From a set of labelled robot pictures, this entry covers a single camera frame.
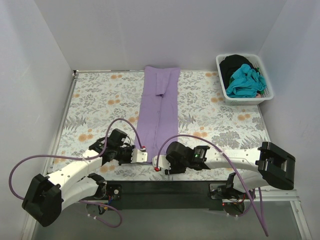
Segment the purple t shirt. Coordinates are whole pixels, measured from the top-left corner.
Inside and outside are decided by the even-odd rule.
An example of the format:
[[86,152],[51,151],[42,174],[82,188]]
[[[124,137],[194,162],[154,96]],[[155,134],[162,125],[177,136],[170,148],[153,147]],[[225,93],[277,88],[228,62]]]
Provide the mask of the purple t shirt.
[[144,68],[144,84],[137,120],[138,140],[146,147],[147,164],[158,154],[161,145],[178,134],[178,81],[181,69]]

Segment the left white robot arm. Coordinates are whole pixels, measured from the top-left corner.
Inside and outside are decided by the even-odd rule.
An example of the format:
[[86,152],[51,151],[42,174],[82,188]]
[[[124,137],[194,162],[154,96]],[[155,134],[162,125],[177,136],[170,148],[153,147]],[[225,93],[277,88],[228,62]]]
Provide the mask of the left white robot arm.
[[126,138],[126,133],[115,129],[106,141],[100,138],[92,144],[81,160],[46,176],[36,175],[28,187],[22,208],[47,227],[65,208],[83,199],[119,200],[120,185],[108,186],[107,181],[94,171],[112,160],[119,164],[131,163],[135,145],[127,143]]

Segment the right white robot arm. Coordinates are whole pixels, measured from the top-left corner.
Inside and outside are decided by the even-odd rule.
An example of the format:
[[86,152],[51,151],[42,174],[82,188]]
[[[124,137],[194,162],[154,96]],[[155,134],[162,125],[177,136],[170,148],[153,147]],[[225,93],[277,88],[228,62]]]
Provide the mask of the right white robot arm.
[[[225,185],[213,190],[217,199],[237,199],[246,190],[265,186],[291,191],[294,189],[296,159],[272,142],[260,147],[218,151],[214,147],[187,147],[177,141],[170,143],[166,153],[155,157],[153,164],[167,175],[182,174],[186,169],[196,171],[232,168]],[[244,170],[238,176],[236,171]]]

